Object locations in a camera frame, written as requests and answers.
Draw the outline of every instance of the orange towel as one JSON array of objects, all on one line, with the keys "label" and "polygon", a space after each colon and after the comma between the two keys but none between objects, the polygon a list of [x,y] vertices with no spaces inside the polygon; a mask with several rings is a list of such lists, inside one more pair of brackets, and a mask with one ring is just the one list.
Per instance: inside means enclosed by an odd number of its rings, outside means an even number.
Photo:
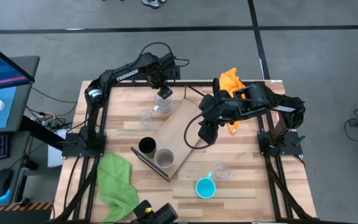
[{"label": "orange towel", "polygon": [[[221,87],[221,90],[226,90],[229,92],[230,96],[233,97],[233,92],[246,87],[242,82],[240,81],[239,77],[236,75],[237,69],[232,68],[227,72],[224,72],[221,74],[221,78],[219,79],[219,85]],[[238,126],[240,125],[240,121],[234,122],[233,125],[229,125],[229,131],[232,135],[237,131]]]}]

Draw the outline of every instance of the computer mouse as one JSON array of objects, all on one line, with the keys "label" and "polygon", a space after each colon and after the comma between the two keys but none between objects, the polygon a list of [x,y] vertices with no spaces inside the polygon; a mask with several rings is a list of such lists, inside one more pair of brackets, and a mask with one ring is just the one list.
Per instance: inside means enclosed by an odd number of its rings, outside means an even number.
[{"label": "computer mouse", "polygon": [[11,169],[0,170],[0,197],[4,196],[6,192],[9,190],[12,176],[13,176],[13,171]]}]

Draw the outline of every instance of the cyan mug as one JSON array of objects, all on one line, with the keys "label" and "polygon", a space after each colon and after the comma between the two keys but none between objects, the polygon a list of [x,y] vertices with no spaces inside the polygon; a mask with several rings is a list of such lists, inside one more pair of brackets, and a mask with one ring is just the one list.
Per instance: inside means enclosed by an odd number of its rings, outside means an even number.
[{"label": "cyan mug", "polygon": [[196,192],[200,198],[211,198],[216,192],[216,186],[211,179],[212,173],[209,172],[206,177],[197,181]]}]

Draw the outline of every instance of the wooden tabletop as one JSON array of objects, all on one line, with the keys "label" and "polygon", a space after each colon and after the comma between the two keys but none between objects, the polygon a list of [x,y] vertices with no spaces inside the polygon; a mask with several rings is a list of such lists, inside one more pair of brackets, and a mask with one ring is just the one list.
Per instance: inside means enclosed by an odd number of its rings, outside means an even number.
[{"label": "wooden tabletop", "polygon": [[[275,93],[285,93],[281,81],[267,80],[265,82]],[[82,83],[75,111],[74,126],[85,119],[86,102],[83,92],[89,84],[90,82]],[[171,89],[173,91],[173,111],[183,99],[185,87],[178,86],[171,87]],[[212,94],[212,88],[209,86],[199,86],[196,89]],[[207,149],[190,152],[172,177],[171,182],[161,178],[131,152],[131,147],[137,148],[140,139],[152,136],[154,131],[172,113],[154,115],[152,129],[144,129],[140,126],[137,114],[141,110],[152,110],[156,94],[157,90],[150,87],[113,87],[109,99],[105,129],[107,134],[106,151],[114,152],[132,164],[131,184],[135,186],[139,200],[147,199],[155,211],[167,202],[171,203],[179,216],[178,222],[266,222],[275,220],[265,161],[260,155],[256,137],[259,130],[256,118],[242,121],[234,136],[231,136],[228,127],[220,128],[216,144]],[[201,96],[189,88],[186,91],[186,98],[196,104],[201,100]],[[277,114],[273,113],[275,123],[277,119]],[[268,127],[265,118],[264,122],[265,127]],[[205,142],[199,141],[197,145],[204,144]],[[63,164],[54,203],[56,216],[63,210],[68,178],[75,159],[74,157],[68,158]],[[282,156],[282,161],[289,191],[307,213],[316,216],[303,164],[294,156]],[[197,180],[207,176],[208,172],[213,172],[214,166],[219,162],[226,163],[234,176],[227,180],[218,180],[213,175],[217,187],[215,196],[211,199],[198,198],[195,192]],[[91,169],[92,163],[91,159],[88,171]],[[81,165],[82,158],[74,170],[68,192],[68,202],[78,190]],[[278,189],[277,192],[281,214],[285,217],[282,195]],[[88,191],[83,196],[80,218],[85,216],[87,198]],[[108,213],[109,207],[100,200],[96,186],[91,222],[102,222]],[[134,218],[134,214],[131,214],[122,221],[131,221]]]}]

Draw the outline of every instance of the green cloth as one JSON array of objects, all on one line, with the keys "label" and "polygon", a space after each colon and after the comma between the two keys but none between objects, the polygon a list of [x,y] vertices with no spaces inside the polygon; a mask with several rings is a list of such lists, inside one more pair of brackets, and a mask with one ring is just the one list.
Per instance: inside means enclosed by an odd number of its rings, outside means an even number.
[{"label": "green cloth", "polygon": [[136,189],[130,182],[131,165],[113,153],[106,153],[98,165],[99,196],[111,206],[105,222],[121,220],[139,204]]}]

